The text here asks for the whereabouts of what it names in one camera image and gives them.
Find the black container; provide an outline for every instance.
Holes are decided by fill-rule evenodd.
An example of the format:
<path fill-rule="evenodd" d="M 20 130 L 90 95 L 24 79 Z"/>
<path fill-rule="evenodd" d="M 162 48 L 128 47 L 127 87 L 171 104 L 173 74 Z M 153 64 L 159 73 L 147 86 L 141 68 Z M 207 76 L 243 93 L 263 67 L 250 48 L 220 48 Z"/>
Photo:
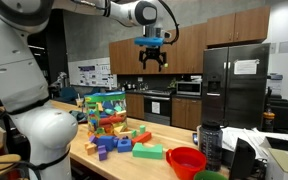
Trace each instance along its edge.
<path fill-rule="evenodd" d="M 206 159 L 206 169 L 210 171 L 219 171 L 222 159 L 222 138 L 223 131 L 220 126 L 202 125 L 199 129 L 199 151 Z"/>

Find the refrigerator door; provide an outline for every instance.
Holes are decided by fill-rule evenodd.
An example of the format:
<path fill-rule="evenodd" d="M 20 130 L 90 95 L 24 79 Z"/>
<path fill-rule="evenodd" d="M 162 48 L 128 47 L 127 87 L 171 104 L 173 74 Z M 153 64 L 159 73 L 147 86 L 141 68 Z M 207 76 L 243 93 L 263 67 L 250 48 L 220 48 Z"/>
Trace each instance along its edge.
<path fill-rule="evenodd" d="M 228 48 L 204 51 L 202 123 L 220 125 L 224 117 Z"/>
<path fill-rule="evenodd" d="M 229 48 L 225 100 L 229 126 L 261 128 L 269 48 L 270 44 Z"/>

